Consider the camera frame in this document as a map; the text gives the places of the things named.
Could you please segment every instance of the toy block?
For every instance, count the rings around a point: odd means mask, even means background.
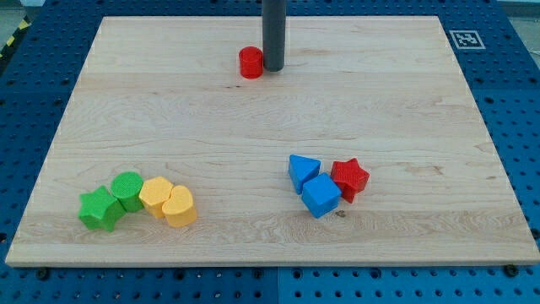
[[[304,184],[302,201],[318,219],[339,205],[341,190],[326,173],[320,174]]]
[[[143,187],[143,179],[136,172],[123,172],[112,181],[111,194],[120,201],[127,212],[137,212],[144,208],[138,194]]]
[[[356,193],[364,191],[370,179],[370,173],[362,169],[355,158],[346,162],[334,161],[330,176],[341,189],[342,197],[349,203],[354,201]]]
[[[321,162],[299,155],[289,156],[289,175],[296,194],[302,193],[302,186],[311,178],[319,175]]]
[[[103,228],[113,231],[116,221],[126,213],[120,201],[110,195],[105,186],[92,193],[83,193],[79,198],[82,205],[78,218],[90,230]]]
[[[163,204],[162,210],[171,227],[190,225],[197,219],[192,193],[184,186],[172,188],[170,198]]]
[[[173,186],[172,182],[162,176],[149,179],[143,183],[138,197],[143,202],[144,208],[156,219],[165,216],[161,209],[163,203],[170,198],[170,191]]]

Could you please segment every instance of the wood grain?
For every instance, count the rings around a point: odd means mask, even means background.
[[[15,267],[537,263],[536,244],[434,17],[289,18],[286,67],[246,80],[259,18],[104,18],[30,197]],[[314,219],[290,154],[371,179]],[[190,188],[198,220],[88,231],[78,195],[122,171]]]

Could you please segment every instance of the green star block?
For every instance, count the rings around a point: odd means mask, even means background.
[[[143,179],[135,172],[123,172],[112,181],[111,193],[120,201],[127,212],[137,212],[144,208],[138,198],[143,187]]]
[[[103,228],[113,231],[116,221],[126,213],[122,204],[109,194],[105,186],[97,188],[92,193],[83,193],[79,198],[82,206],[78,218],[90,230]]]

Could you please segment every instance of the blue block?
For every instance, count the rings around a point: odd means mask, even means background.
[[[304,184],[302,201],[316,219],[338,207],[341,190],[327,173]]]
[[[296,194],[302,193],[304,183],[319,175],[321,162],[299,155],[289,156],[289,175]]]

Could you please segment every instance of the red block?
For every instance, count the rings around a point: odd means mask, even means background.
[[[334,161],[330,177],[341,190],[341,197],[352,203],[356,193],[364,191],[370,173],[360,168],[358,160],[354,158],[346,162]]]

